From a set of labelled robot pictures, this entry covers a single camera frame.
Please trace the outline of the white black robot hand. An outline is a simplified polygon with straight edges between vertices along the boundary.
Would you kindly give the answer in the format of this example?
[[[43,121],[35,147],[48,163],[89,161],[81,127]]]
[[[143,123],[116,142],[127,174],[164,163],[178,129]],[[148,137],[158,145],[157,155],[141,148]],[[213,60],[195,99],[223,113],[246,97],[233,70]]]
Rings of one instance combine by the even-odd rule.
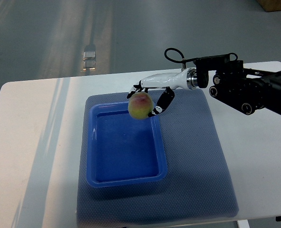
[[[137,84],[133,85],[127,98],[140,92],[147,93],[149,89],[164,88],[164,92],[159,97],[155,107],[149,112],[148,117],[153,117],[164,112],[174,99],[174,90],[182,88],[186,90],[195,89],[192,84],[192,73],[195,70],[187,68],[180,73],[160,73],[143,78]]]

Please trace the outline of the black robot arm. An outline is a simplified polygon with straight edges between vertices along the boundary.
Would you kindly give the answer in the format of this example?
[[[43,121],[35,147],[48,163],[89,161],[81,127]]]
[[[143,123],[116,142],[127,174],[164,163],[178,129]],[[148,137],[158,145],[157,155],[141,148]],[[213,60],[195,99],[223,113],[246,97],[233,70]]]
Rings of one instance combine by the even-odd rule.
[[[190,83],[199,88],[208,86],[210,71],[215,71],[209,94],[214,99],[251,115],[267,108],[281,115],[281,71],[270,72],[245,68],[235,53],[191,58],[195,71]]]

